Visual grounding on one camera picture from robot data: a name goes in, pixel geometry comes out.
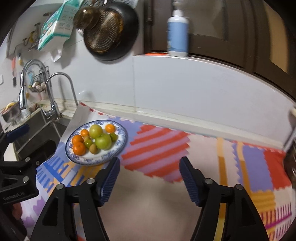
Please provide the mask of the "person's left hand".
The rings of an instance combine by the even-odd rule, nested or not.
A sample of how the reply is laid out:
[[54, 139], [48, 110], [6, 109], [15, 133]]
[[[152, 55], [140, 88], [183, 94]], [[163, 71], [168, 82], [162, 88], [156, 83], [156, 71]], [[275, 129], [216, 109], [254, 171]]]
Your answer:
[[22, 206], [20, 203], [13, 204], [12, 214], [16, 220], [20, 220], [23, 214]]

